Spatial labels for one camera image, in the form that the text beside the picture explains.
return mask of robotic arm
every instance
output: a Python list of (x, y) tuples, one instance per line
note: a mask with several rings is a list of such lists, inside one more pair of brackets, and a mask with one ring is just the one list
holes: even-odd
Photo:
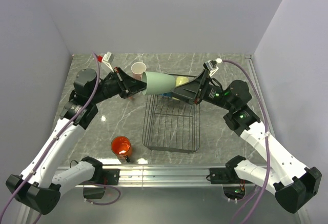
[[(71, 123), (61, 137), (56, 138), (57, 131), (82, 108), (90, 97), (96, 83), (96, 72), (85, 69), (78, 73), (74, 82), (74, 90), (70, 101), (65, 105), (60, 119), (33, 162), (20, 175), (10, 175), (6, 185), (13, 193), (26, 179), (51, 140), (56, 142), (42, 161), (37, 172), (26, 182), (15, 199), (31, 207), (43, 215), (51, 212), (60, 197), (84, 181), (99, 182), (103, 173), (100, 161), (86, 157), (75, 167), (54, 175), (67, 151), (83, 136), (91, 120), (97, 114), (96, 104), (119, 95), (121, 98), (130, 97), (146, 88), (146, 83), (133, 79), (121, 68), (112, 68), (110, 62), (113, 54), (107, 53), (102, 59), (102, 68), (108, 75), (100, 80), (92, 102), (81, 115)], [(270, 143), (271, 165), (269, 183), (266, 189), (275, 195), (280, 205), (291, 213), (295, 213), (314, 195), (316, 195), (321, 173), (315, 167), (306, 165), (293, 157), (270, 133), (265, 134), (264, 124), (259, 117), (247, 106), (251, 100), (246, 82), (233, 81), (228, 88), (222, 85), (212, 75), (217, 71), (217, 61), (204, 64), (203, 72), (193, 81), (176, 87), (172, 95), (189, 104), (199, 104), (202, 100), (228, 110), (224, 116), (228, 127), (238, 136), (251, 144), (260, 155), (266, 159), (265, 137)], [(244, 157), (236, 156), (226, 164), (226, 174), (229, 179), (245, 179), (257, 185), (263, 185), (266, 170), (252, 164)], [(219, 176), (211, 176), (211, 183), (221, 184)]]
[[(288, 212), (296, 213), (318, 192), (321, 172), (308, 168), (290, 154), (269, 132), (265, 133), (264, 124), (247, 106), (252, 96), (246, 82), (234, 80), (225, 90), (222, 85), (209, 76), (217, 71), (217, 63), (222, 60), (208, 61), (205, 70), (192, 82), (173, 90), (173, 97), (189, 104), (202, 100), (228, 110), (223, 117), (228, 127), (248, 142), (267, 160), (265, 137), (270, 144), (271, 170), (266, 190), (275, 195), (279, 204)], [(242, 156), (236, 156), (226, 163), (226, 175), (231, 181), (244, 179), (263, 186), (266, 169), (252, 164)], [(212, 184), (222, 184), (222, 175), (211, 174)]]
[[(92, 158), (85, 157), (75, 167), (68, 169), (58, 175), (54, 175), (63, 157), (72, 146), (82, 138), (84, 131), (92, 119), (98, 113), (96, 104), (115, 95), (121, 98), (130, 97), (146, 88), (146, 83), (135, 80), (128, 76), (121, 68), (112, 68), (110, 61), (112, 53), (107, 53), (102, 59), (102, 67), (107, 70), (108, 75), (100, 80), (96, 93), (87, 108), (71, 123), (60, 137), (56, 137), (67, 122), (78, 113), (87, 102), (96, 84), (96, 71), (93, 69), (81, 70), (74, 81), (69, 102), (64, 106), (57, 125), (40, 150), (36, 158), (25, 168), (20, 175), (10, 175), (6, 186), (13, 193), (19, 185), (28, 177), (32, 177), (25, 183), (16, 195), (15, 199), (31, 207), (43, 215), (50, 213), (57, 205), (60, 197), (76, 185), (84, 181), (101, 182), (103, 175), (103, 164)], [(33, 171), (35, 163), (39, 161), (48, 145), (56, 138), (55, 144), (43, 159), (36, 172)]]

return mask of orange cup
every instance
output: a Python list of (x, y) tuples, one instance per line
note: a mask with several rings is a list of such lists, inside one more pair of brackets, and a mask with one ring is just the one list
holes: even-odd
[(114, 138), (111, 143), (111, 149), (120, 161), (130, 162), (132, 146), (128, 138), (125, 136)]

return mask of marble table surface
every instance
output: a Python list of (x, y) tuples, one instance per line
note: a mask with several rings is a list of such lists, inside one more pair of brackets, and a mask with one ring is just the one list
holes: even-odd
[[(131, 65), (135, 62), (144, 62), (148, 71), (198, 75), (202, 64), (216, 58), (232, 59), (241, 64), (248, 71), (247, 60), (241, 54), (116, 54), (112, 66), (121, 67), (126, 73), (132, 74)], [(73, 90), (73, 82), (77, 73), (85, 68), (96, 69), (92, 55), (77, 54), (67, 76), (63, 93), (56, 113), (56, 121), (69, 94)], [(231, 64), (222, 64), (214, 75), (226, 88), (235, 79), (247, 81), (243, 73)], [(249, 106), (261, 117), (259, 104), (253, 90)], [(119, 160), (112, 153), (111, 141), (120, 135), (130, 139), (133, 147), (132, 164), (170, 165), (170, 164), (225, 164), (236, 155), (245, 156), (255, 164), (263, 164), (263, 158), (244, 140), (239, 138), (225, 124), (223, 116), (226, 110), (215, 107), (206, 102), (201, 105), (200, 149), (192, 154), (151, 151), (142, 143), (142, 130), (146, 108), (146, 96), (138, 93), (134, 100), (121, 99), (115, 96), (98, 104), (99, 113), (87, 128), (83, 138), (78, 141), (65, 156), (62, 166), (68, 166), (71, 160), (81, 160), (91, 156), (101, 160), (104, 164), (119, 164)]]

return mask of purple cable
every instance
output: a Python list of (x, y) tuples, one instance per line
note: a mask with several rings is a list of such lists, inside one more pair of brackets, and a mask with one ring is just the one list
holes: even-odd
[[(254, 92), (255, 92), (255, 95), (257, 97), (257, 100), (258, 100), (258, 103), (260, 104), (260, 108), (261, 108), (261, 111), (262, 111), (262, 114), (263, 114), (263, 118), (264, 118), (264, 132), (267, 133), (268, 131), (268, 119), (267, 119), (267, 115), (265, 113), (265, 109), (264, 109), (264, 106), (263, 106), (263, 103), (260, 99), (260, 96), (259, 94), (257, 93), (256, 91), (256, 88), (250, 78), (250, 76), (247, 74), (247, 72), (245, 71), (245, 69), (235, 63), (234, 61), (231, 61), (231, 60), (223, 60), (222, 61), (223, 63), (230, 63), (230, 64), (233, 64), (235, 66), (237, 66), (243, 73), (244, 75), (246, 76), (246, 78), (248, 79), (248, 81), (250, 82)], [(265, 178), (264, 178), (264, 183), (263, 183), (263, 187), (254, 203), (254, 205), (252, 206), (251, 210), (249, 211), (249, 213), (247, 214), (247, 216), (242, 220), (242, 224), (246, 223), (246, 221), (251, 217), (251, 215), (253, 214), (254, 210), (256, 209), (256, 207), (258, 206), (264, 192), (265, 192), (265, 189), (267, 188), (267, 185), (268, 185), (268, 181), (269, 181), (269, 174), (270, 174), (270, 150), (269, 150), (269, 140), (268, 140), (268, 137), (266, 136), (265, 137), (265, 149), (266, 149), (266, 174), (265, 174)], [(233, 222), (234, 218), (239, 214), (239, 212), (247, 205), (247, 203), (251, 200), (248, 199), (238, 210), (237, 212), (234, 214), (234, 216), (232, 217), (231, 219), (231, 222)]]
[(116, 187), (109, 186), (109, 185), (95, 184), (95, 183), (91, 183), (91, 182), (89, 182), (89, 184), (94, 185), (94, 186), (98, 186), (98, 187), (111, 188), (111, 189), (114, 189), (116, 192), (118, 192), (118, 197), (115, 200), (111, 201), (111, 202), (99, 203), (99, 202), (93, 202), (93, 201), (87, 199), (87, 202), (89, 202), (93, 205), (100, 205), (100, 206), (111, 205), (111, 204), (117, 202), (119, 200), (119, 198), (121, 197), (121, 191)]
[(38, 214), (37, 218), (32, 224), (36, 224), (40, 220), (41, 216), (42, 216), (41, 214)]
[[(99, 80), (100, 80), (100, 67), (99, 67), (97, 55), (94, 52), (93, 52), (93, 56), (94, 56), (94, 59), (97, 63), (97, 81), (96, 81), (96, 85), (95, 85), (95, 87), (94, 87), (94, 89), (91, 93), (91, 96), (89, 97), (88, 101), (86, 102), (86, 104), (65, 124), (65, 126), (63, 126), (63, 128), (57, 133), (57, 137), (60, 137), (62, 135), (62, 133), (67, 129), (67, 127), (71, 124), (71, 122), (73, 122), (82, 113), (82, 111), (86, 109), (86, 107), (91, 103), (91, 100), (92, 100), (93, 96), (95, 95), (95, 93), (97, 91)], [(51, 148), (53, 147), (53, 145), (55, 144), (56, 141), (57, 140), (55, 138), (52, 139), (52, 141), (49, 143), (48, 147), (45, 149), (44, 153), (40, 157), (39, 161), (35, 164), (32, 171), (35, 172), (38, 169), (38, 167), (41, 165), (42, 161), (46, 158), (47, 154), (49, 153), (49, 151), (51, 150)], [(4, 209), (1, 212), (0, 224), (2, 223), (2, 218), (3, 218), (3, 216), (6, 212), (9, 204), (12, 202), (12, 200), (15, 198), (15, 196), (21, 190), (21, 188), (25, 185), (25, 183), (32, 177), (32, 175), (33, 175), (33, 173), (30, 172), (27, 175), (27, 177), (23, 180), (23, 182), (17, 187), (17, 189), (11, 194), (8, 202), (6, 203)]]

